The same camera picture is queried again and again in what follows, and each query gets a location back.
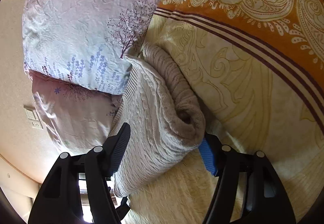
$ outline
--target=wall socket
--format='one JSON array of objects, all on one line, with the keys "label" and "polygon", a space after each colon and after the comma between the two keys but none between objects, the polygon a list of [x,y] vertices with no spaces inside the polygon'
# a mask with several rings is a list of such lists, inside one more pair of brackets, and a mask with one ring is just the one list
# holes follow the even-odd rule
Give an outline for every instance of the wall socket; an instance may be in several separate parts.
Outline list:
[{"label": "wall socket", "polygon": [[33,128],[43,129],[41,121],[37,121],[37,120],[33,120],[33,119],[28,119],[28,121],[31,123],[31,126]]},{"label": "wall socket", "polygon": [[31,124],[31,126],[33,128],[43,129],[42,123],[39,120],[39,117],[38,117],[38,114],[37,114],[35,108],[24,106],[24,109],[25,109],[25,113],[28,118],[28,122]]}]

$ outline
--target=bed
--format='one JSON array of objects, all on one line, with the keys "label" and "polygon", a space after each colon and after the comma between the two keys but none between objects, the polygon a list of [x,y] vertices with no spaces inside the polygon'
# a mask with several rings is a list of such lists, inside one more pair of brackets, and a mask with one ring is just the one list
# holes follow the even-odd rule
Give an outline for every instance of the bed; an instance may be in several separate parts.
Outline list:
[{"label": "bed", "polygon": [[[200,98],[207,132],[267,154],[299,223],[322,214],[323,11],[323,0],[161,0],[145,37]],[[202,223],[216,183],[194,150],[129,196],[125,223]],[[241,201],[238,189],[232,220]]]}]

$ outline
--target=light switch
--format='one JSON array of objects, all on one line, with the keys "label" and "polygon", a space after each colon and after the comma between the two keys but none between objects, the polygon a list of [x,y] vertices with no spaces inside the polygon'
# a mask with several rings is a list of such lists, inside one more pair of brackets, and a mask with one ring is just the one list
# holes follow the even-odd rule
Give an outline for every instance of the light switch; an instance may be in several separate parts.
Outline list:
[{"label": "light switch", "polygon": [[30,108],[27,109],[26,107],[24,107],[24,108],[25,108],[25,112],[26,112],[28,119],[38,120],[38,119],[36,119],[32,109],[30,109]]},{"label": "light switch", "polygon": [[39,121],[35,108],[24,106],[24,109],[28,119]]}]

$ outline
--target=rolled blanket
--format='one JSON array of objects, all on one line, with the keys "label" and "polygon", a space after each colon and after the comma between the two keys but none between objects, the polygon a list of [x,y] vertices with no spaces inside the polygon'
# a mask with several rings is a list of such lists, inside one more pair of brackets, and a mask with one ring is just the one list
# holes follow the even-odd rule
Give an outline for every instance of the rolled blanket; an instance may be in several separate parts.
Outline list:
[{"label": "rolled blanket", "polygon": [[131,139],[117,173],[114,192],[123,197],[180,162],[203,139],[205,118],[197,97],[176,63],[160,47],[143,45],[143,57],[127,55],[132,71],[109,136],[124,122]]}]

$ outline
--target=blue gripper pad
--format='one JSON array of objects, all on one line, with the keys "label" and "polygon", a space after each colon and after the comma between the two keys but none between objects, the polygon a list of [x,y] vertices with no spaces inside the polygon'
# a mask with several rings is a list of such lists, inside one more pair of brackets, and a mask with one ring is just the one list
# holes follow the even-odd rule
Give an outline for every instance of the blue gripper pad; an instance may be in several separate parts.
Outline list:
[{"label": "blue gripper pad", "polygon": [[207,143],[206,139],[204,138],[201,142],[200,146],[198,147],[201,158],[204,162],[205,168],[211,172],[213,176],[217,174],[217,167],[215,165],[214,154]]}]

